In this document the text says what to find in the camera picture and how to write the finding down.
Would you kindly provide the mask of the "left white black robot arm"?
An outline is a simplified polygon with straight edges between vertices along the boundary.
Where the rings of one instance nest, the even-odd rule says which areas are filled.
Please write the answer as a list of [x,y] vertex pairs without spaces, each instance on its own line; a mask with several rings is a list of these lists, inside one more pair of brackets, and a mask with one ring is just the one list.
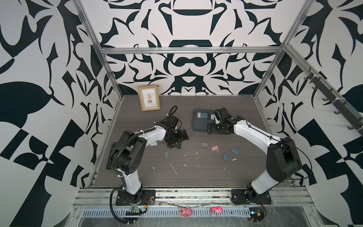
[[179,121],[177,117],[169,115],[149,129],[125,131],[122,134],[112,152],[111,170],[122,179],[123,189],[128,194],[136,195],[142,189],[138,167],[147,146],[165,141],[167,147],[172,149],[189,139],[186,130],[177,127]]

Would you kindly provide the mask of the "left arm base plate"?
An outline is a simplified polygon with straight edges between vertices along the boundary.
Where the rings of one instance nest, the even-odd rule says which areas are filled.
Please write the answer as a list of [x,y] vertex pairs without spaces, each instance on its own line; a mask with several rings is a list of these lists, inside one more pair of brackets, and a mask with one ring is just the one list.
[[127,191],[118,191],[115,205],[116,206],[131,206],[131,205],[154,205],[156,198],[155,190],[139,190],[135,195]]

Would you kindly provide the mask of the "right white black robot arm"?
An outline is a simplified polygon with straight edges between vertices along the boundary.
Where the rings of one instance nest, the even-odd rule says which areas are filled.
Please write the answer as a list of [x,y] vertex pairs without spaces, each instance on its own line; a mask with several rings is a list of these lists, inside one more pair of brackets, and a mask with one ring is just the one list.
[[243,137],[266,155],[266,169],[255,180],[247,184],[241,201],[257,201],[273,187],[288,179],[302,169],[302,162],[295,142],[289,138],[280,138],[269,134],[240,116],[231,116],[226,108],[214,111],[215,122],[207,124],[208,134],[220,134]]

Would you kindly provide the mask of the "pink eraser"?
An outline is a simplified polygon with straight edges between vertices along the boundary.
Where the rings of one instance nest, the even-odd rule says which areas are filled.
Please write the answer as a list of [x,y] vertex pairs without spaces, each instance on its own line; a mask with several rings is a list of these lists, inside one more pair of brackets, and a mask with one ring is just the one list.
[[219,146],[217,146],[217,145],[216,145],[216,146],[213,146],[213,147],[212,147],[212,150],[213,150],[213,151],[218,151],[218,150],[219,150]]

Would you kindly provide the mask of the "dark grey storage box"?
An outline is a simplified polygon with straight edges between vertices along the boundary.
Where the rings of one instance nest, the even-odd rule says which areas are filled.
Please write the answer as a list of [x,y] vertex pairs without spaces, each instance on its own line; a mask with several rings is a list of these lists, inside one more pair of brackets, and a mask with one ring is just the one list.
[[[197,118],[197,113],[208,113],[208,119],[205,118]],[[194,109],[193,111],[193,120],[192,120],[192,129],[195,132],[203,132],[207,133],[208,124],[215,123],[216,120],[211,120],[210,116],[214,115],[215,111],[210,109]]]

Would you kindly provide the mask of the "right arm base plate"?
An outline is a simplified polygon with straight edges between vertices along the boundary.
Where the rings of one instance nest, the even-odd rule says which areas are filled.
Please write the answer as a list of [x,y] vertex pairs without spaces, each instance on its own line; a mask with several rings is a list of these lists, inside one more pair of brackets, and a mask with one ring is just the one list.
[[245,204],[270,205],[272,203],[269,191],[264,192],[263,194],[257,194],[247,189],[232,189],[231,201],[234,205],[245,205]]

